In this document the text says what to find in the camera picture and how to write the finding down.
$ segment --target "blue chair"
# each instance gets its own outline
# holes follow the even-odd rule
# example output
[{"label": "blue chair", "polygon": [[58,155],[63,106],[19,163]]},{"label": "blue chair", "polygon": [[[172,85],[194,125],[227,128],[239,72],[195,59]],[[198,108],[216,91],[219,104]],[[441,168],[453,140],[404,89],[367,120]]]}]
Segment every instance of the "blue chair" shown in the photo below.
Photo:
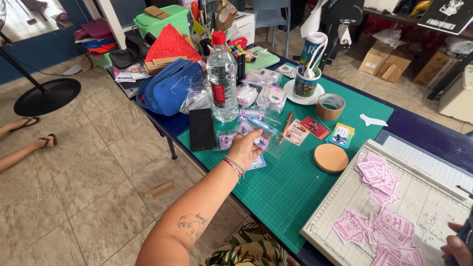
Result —
[{"label": "blue chair", "polygon": [[[291,1],[290,0],[250,0],[253,7],[255,26],[254,28],[271,27],[272,30],[272,46],[276,37],[276,26],[286,25],[286,58],[289,51],[289,32],[291,21]],[[287,19],[281,15],[281,8],[287,8]]]}]

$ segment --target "red glitter foam sheet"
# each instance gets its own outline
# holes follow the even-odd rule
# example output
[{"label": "red glitter foam sheet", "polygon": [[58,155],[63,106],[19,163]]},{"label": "red glitter foam sheet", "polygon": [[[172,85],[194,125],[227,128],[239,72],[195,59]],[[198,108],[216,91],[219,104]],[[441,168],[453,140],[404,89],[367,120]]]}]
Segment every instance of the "red glitter foam sheet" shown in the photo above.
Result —
[{"label": "red glitter foam sheet", "polygon": [[202,58],[182,35],[171,24],[168,24],[149,49],[145,62],[184,55],[192,62],[197,62]]}]

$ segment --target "floral skirt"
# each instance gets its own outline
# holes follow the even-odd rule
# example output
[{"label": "floral skirt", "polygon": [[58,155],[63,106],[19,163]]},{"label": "floral skirt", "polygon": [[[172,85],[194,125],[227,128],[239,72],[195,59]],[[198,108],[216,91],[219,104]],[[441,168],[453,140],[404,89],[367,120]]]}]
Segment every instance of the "floral skirt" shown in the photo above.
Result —
[{"label": "floral skirt", "polygon": [[286,266],[288,253],[257,223],[246,223],[199,266]]}]

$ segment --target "blue pouch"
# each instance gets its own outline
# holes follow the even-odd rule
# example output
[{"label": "blue pouch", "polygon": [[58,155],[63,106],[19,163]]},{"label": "blue pouch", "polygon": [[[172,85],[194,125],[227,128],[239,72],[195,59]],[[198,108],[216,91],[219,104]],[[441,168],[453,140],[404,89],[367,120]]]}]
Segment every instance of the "blue pouch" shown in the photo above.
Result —
[{"label": "blue pouch", "polygon": [[181,109],[189,93],[187,89],[193,83],[202,81],[201,65],[179,58],[141,83],[136,102],[153,113],[171,116]]}]

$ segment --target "water bottle label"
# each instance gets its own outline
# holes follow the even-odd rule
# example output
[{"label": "water bottle label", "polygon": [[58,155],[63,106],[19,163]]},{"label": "water bottle label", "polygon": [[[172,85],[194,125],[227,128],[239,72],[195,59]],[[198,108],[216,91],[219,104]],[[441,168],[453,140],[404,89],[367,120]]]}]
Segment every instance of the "water bottle label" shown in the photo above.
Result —
[{"label": "water bottle label", "polygon": [[210,83],[212,86],[212,94],[213,94],[213,100],[224,104],[225,103],[225,88],[223,85],[215,85],[213,83]]}]

